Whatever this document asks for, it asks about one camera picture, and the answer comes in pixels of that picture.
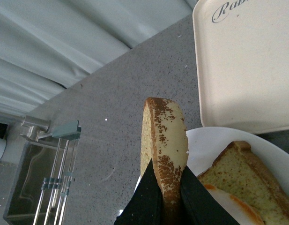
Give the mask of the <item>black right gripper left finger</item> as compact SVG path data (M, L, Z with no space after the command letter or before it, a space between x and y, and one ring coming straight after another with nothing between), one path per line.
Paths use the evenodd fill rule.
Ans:
M159 225L162 195L149 162L131 200L116 218L116 225Z

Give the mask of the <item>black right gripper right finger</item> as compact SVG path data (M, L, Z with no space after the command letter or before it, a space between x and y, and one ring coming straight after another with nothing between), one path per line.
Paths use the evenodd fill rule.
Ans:
M181 178L181 198L186 225L238 225L186 167Z

